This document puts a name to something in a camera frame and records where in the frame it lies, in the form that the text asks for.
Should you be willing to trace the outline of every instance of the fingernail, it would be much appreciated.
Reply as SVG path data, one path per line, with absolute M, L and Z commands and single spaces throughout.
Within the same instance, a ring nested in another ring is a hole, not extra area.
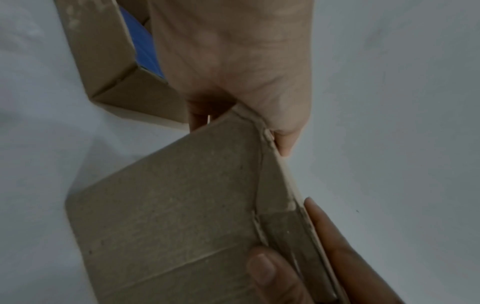
M 246 269 L 255 282 L 261 286 L 269 285 L 277 273 L 275 265 L 263 253 L 252 257 L 246 264 Z

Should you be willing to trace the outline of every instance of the white surface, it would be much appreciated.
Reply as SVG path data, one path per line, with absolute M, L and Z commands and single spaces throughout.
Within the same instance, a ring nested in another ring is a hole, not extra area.
M 315 7 L 312 119 L 288 162 L 407 302 L 478 302 L 479 12 Z M 183 134 L 91 104 L 53 2 L 0 0 L 0 302 L 95 303 L 66 194 Z

